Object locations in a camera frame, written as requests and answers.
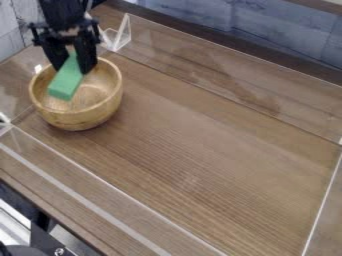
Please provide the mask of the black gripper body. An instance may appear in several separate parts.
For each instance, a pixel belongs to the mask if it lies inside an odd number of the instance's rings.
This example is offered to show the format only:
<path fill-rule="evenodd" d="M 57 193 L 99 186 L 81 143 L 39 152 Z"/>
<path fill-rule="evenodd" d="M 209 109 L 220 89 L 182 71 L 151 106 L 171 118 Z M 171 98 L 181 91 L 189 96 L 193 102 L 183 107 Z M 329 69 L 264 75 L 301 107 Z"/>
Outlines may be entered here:
<path fill-rule="evenodd" d="M 38 2 L 44 20 L 28 24 L 36 46 L 42 46 L 49 40 L 70 45 L 78 37 L 89 37 L 95 43 L 101 42 L 99 22 L 87 15 L 89 0 Z"/>

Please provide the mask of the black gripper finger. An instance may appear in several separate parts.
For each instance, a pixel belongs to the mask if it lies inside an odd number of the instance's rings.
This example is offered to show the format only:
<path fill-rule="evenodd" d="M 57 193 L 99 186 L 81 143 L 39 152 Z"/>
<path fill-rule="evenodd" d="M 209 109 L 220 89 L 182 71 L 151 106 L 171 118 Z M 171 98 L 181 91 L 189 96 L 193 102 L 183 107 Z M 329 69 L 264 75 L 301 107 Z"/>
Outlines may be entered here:
<path fill-rule="evenodd" d="M 98 64 L 97 43 L 98 39 L 91 31 L 85 30 L 78 33 L 74 40 L 74 48 L 81 72 L 83 74 L 87 74 Z"/>
<path fill-rule="evenodd" d="M 70 57 L 66 45 L 58 39 L 44 38 L 42 48 L 55 70 L 59 70 Z"/>

